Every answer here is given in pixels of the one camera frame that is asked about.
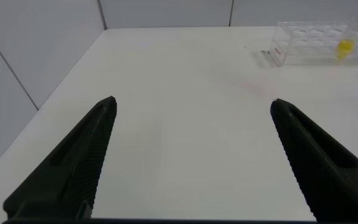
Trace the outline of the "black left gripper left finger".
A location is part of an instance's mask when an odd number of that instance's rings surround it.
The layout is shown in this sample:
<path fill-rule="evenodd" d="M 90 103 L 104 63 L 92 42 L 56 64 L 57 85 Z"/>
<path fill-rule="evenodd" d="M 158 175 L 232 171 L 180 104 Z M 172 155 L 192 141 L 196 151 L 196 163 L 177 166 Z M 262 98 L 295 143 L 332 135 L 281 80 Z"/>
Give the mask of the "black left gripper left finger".
<path fill-rule="evenodd" d="M 117 113 L 99 101 L 4 201 L 10 220 L 79 220 L 92 213 Z"/>

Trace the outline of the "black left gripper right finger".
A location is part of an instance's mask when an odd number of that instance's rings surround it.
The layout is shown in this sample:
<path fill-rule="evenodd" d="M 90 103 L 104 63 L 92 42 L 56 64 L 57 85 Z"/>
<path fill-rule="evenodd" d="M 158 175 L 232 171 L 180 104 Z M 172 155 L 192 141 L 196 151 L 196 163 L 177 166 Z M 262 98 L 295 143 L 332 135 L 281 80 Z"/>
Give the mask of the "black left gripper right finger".
<path fill-rule="evenodd" d="M 319 222 L 358 222 L 358 158 L 295 105 L 270 113 L 310 211 Z"/>

